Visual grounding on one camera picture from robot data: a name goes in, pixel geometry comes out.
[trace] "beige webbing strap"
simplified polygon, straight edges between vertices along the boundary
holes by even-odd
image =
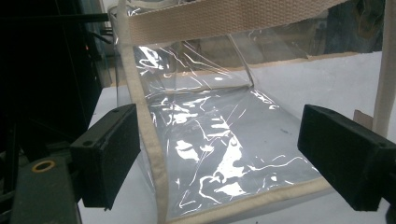
[[[201,0],[132,16],[135,45],[199,39],[290,24],[346,0]]]
[[[125,0],[120,0],[117,11],[125,12],[125,8]],[[129,36],[129,30],[125,29],[128,27],[128,18],[126,13],[118,13],[117,23],[119,28],[119,51],[122,59],[122,66],[125,71],[132,102],[136,104],[139,131],[148,154],[148,162],[150,163],[153,177],[155,199],[158,210],[158,223],[165,223],[168,207],[168,176],[163,158],[163,150],[149,113],[139,74],[136,70],[131,37]]]
[[[396,0],[387,0],[384,19],[381,71],[375,99],[373,131],[388,135],[390,114],[396,95]]]

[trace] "clear plastic sheet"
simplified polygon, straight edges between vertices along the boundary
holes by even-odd
[[[168,219],[320,177],[297,149],[304,104],[373,115],[382,26],[361,36],[355,6],[264,30],[134,47],[166,158]]]
[[[312,180],[299,120],[249,87],[165,94],[149,107],[167,159],[168,216]]]

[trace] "transparent plastic bag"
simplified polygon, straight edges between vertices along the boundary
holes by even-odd
[[[382,26],[361,37],[354,6],[272,28],[129,49],[163,149],[168,222],[329,187],[298,151],[297,138],[305,104],[350,118],[355,109],[373,115]],[[149,160],[142,164],[152,176]],[[300,186],[306,191],[291,193]]]

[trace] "screw hole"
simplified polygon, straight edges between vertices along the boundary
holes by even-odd
[[[85,142],[82,143],[82,145],[84,147],[88,147],[88,146],[92,145],[92,143],[93,143],[93,141],[85,141]]]
[[[55,166],[54,161],[42,161],[42,162],[39,162],[38,164],[36,164],[32,168],[32,171],[35,173],[43,173],[43,172],[46,172],[46,171],[52,169],[52,167],[54,167],[54,166]]]

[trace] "beige fabric binding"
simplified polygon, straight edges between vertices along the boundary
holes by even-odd
[[[396,95],[396,0],[387,0],[381,71],[375,99],[373,131],[387,137]]]
[[[163,150],[152,122],[143,87],[134,63],[134,48],[129,35],[129,30],[122,29],[123,27],[128,27],[125,0],[119,1],[117,11],[124,12],[117,13],[117,23],[119,27],[119,52],[125,71],[129,93],[131,95],[132,102],[136,104],[139,131],[141,133],[143,143],[148,154],[148,162],[151,167],[155,188],[155,199],[157,202],[158,223],[164,223],[166,221],[166,213],[168,211],[168,176],[165,160],[163,158]]]
[[[166,222],[168,179],[163,151],[135,69],[133,45],[174,42],[273,27],[312,18],[346,0],[201,0],[127,17],[118,14],[120,53],[128,87],[137,105],[140,132],[148,153],[158,208],[158,223]],[[118,12],[125,11],[120,0]],[[168,223],[208,223],[249,209],[314,193],[329,187],[323,179],[274,189],[234,203],[169,220]]]

